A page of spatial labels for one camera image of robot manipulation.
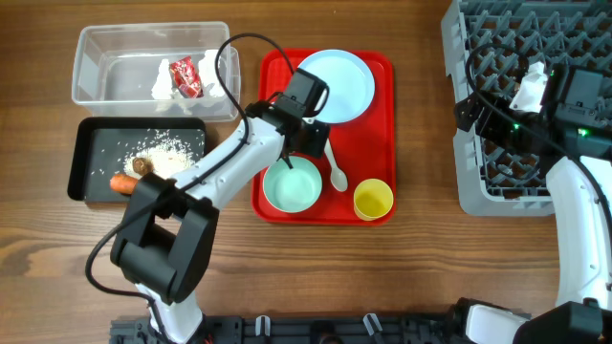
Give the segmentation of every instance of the dish rack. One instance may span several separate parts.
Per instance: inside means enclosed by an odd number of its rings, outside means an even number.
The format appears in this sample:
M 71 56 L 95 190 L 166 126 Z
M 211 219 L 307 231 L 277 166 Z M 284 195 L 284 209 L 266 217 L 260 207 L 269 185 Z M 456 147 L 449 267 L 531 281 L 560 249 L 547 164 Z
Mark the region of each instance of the dish rack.
M 547 69 L 563 63 L 602 70 L 604 87 L 612 88 L 612 5 L 602 1 L 453 0 L 442 19 L 442 37 L 456 102 L 470 94 L 465 75 L 468 56 L 486 43 L 514 46 L 529 56 L 530 63 L 545 61 Z M 488 49 L 474 60 L 473 77 L 482 90 L 511 100 L 517 64 L 516 54 Z M 600 97 L 601 109 L 610 106 L 612 97 Z M 453 138 L 464 211 L 476 216 L 553 214 L 545 176 L 532 171 L 539 157 L 509 154 L 476 135 L 474 128 L 458 129 Z M 506 175 L 511 170 L 515 174 L 505 176 L 499 173 L 502 168 Z

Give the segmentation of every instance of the light blue bowl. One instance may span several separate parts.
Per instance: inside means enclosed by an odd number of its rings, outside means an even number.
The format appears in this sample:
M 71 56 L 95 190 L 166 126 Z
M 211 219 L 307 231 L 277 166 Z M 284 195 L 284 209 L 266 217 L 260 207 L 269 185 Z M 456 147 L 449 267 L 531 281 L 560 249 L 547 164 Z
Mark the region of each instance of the light blue bowl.
M 283 160 L 264 175 L 264 195 L 276 209 L 297 213 L 311 207 L 321 194 L 323 180 L 315 165 L 301 157 L 289 157 L 293 169 Z

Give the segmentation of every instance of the white plate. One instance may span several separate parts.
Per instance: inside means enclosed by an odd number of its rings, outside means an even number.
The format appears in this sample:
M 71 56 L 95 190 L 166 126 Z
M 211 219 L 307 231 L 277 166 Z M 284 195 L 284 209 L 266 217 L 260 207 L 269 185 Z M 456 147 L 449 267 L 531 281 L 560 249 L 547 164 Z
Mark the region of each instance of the white plate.
M 351 53 L 320 51 L 306 57 L 299 68 L 318 76 L 329 86 L 327 103 L 316 117 L 322 122 L 343 123 L 355 119 L 367 110 L 374 98 L 372 71 Z

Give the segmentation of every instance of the wood grain surface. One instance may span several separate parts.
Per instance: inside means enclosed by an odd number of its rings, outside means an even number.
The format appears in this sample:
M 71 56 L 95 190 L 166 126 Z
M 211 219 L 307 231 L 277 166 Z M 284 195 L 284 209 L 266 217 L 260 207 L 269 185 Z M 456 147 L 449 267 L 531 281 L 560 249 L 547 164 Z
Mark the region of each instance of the wood grain surface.
M 102 294 L 83 275 L 123 208 L 66 195 L 77 126 L 90 116 L 71 101 L 77 39 L 102 24 L 221 20 L 283 47 L 374 50 L 394 65 L 393 219 L 372 228 L 271 225 L 252 212 L 246 186 L 221 215 L 197 289 L 207 314 L 441 312 L 462 296 L 533 314 L 554 306 L 554 218 L 476 218 L 459 206 L 440 32 L 449 0 L 41 3 L 0 6 L 0 343 L 105 343 L 112 319 L 146 313 L 142 301 Z M 270 47 L 234 46 L 246 104 Z M 209 128 L 221 140 L 236 123 Z M 108 252 L 95 275 L 133 288 Z

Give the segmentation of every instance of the food wrapper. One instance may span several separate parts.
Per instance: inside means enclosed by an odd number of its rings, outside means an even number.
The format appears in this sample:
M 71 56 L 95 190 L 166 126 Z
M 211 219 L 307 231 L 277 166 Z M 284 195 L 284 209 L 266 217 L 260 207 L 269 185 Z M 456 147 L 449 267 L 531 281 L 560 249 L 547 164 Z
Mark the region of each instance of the food wrapper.
M 191 62 L 191 56 L 170 64 L 170 72 L 174 85 L 185 97 L 196 98 L 204 95 L 202 81 Z

